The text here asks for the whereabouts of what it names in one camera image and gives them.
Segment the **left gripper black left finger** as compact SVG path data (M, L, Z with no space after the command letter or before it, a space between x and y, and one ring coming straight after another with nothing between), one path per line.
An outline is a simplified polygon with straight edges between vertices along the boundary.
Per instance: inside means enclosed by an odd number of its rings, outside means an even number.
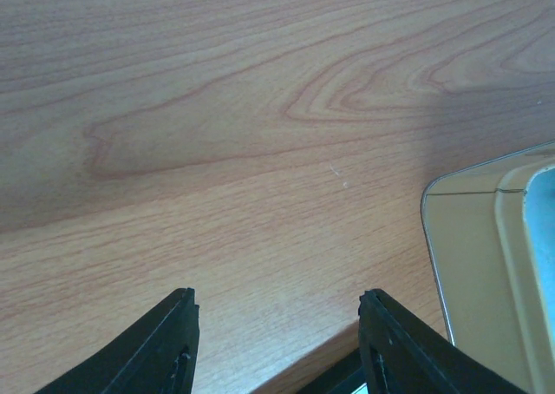
M96 354L41 393L190 393L199 349L199 306L179 288Z

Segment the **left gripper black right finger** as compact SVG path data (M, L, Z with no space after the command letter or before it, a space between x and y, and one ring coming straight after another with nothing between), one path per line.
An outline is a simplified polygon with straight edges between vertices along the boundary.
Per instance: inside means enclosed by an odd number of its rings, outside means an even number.
M359 351L370 393L521 393L381 289L360 297Z

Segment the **black white chess board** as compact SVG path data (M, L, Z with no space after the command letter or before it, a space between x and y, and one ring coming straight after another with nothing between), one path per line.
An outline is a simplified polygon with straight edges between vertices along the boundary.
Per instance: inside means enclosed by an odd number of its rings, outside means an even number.
M355 349L327 371L301 388L298 394L367 394L368 387L362 369L360 352Z

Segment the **gold metal tin box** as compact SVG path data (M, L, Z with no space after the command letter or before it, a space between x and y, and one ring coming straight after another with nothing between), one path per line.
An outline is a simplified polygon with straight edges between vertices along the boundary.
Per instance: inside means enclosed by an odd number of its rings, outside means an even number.
M553 143L437 178L421 219L450 342L523 391L553 392Z

